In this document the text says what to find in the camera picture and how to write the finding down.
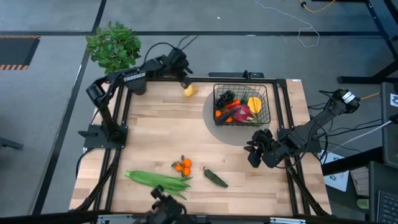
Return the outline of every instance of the wooden tabletop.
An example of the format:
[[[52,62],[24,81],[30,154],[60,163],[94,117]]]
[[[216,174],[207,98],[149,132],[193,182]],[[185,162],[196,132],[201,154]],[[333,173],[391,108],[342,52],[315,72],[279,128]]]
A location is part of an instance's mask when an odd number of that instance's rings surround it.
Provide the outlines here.
[[[148,82],[147,93],[133,95],[127,125],[129,133],[114,188],[112,212],[144,213],[154,203],[150,187],[124,176],[125,170],[144,170],[178,177],[171,163],[181,155],[192,160],[192,180],[182,194],[182,202],[190,214],[208,215],[286,215],[292,214],[286,171],[270,169],[265,164],[251,167],[248,152],[241,146],[225,144],[215,138],[203,121],[203,104],[213,91],[214,83],[195,83],[199,92],[186,98],[176,82]],[[271,123],[269,129],[276,136],[279,127],[274,94],[268,89]],[[295,125],[309,120],[307,103],[300,80],[287,80],[290,104]],[[284,123],[288,124],[283,93],[279,90]],[[98,182],[104,149],[96,149],[81,161],[70,208],[79,206]],[[331,213],[319,161],[311,154],[304,156],[303,173],[309,191],[324,210]],[[202,168],[211,169],[229,187],[218,187],[203,176]],[[101,208],[108,186],[104,187]],[[296,187],[299,211],[303,213],[300,191]]]

